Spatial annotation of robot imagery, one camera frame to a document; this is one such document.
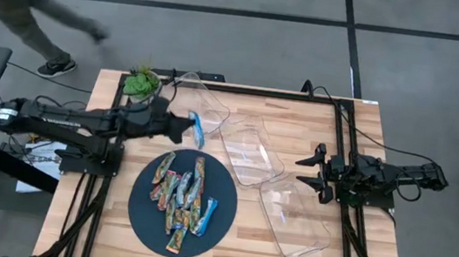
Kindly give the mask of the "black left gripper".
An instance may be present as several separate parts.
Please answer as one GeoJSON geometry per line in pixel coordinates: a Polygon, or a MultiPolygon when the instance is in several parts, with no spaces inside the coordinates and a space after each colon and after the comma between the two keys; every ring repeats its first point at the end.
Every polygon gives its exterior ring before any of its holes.
{"type": "Polygon", "coordinates": [[[128,108],[125,135],[145,138],[167,135],[174,144],[181,144],[183,133],[195,125],[195,120],[168,112],[170,101],[157,97],[150,104],[134,103],[128,108]]]}

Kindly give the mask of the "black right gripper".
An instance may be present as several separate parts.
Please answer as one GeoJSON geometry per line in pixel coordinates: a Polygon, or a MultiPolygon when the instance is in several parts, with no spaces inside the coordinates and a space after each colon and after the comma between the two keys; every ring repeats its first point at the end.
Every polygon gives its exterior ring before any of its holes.
{"type": "Polygon", "coordinates": [[[297,176],[296,179],[301,181],[307,186],[310,186],[315,191],[319,191],[319,202],[321,204],[328,204],[334,199],[334,189],[330,186],[331,183],[336,183],[341,181],[344,172],[346,171],[346,163],[344,158],[341,155],[333,155],[325,160],[327,154],[327,147],[325,144],[319,143],[314,149],[314,155],[310,158],[305,158],[295,162],[299,166],[316,166],[320,165],[321,167],[321,176],[320,177],[306,177],[306,176],[297,176]]]}

